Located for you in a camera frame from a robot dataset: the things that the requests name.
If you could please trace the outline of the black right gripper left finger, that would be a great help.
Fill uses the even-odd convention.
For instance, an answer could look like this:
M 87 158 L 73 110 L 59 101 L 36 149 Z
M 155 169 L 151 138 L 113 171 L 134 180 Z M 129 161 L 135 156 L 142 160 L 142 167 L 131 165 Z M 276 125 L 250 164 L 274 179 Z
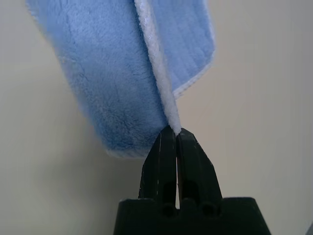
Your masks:
M 142 167 L 139 198 L 159 205 L 176 203 L 176 135 L 170 126 L 157 136 Z

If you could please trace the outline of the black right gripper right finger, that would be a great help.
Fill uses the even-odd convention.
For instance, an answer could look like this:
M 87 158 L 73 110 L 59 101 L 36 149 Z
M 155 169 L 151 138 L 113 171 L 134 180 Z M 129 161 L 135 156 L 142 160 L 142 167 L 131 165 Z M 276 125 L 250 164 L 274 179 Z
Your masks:
M 213 164 L 193 133 L 182 129 L 176 138 L 179 201 L 216 210 L 222 193 Z

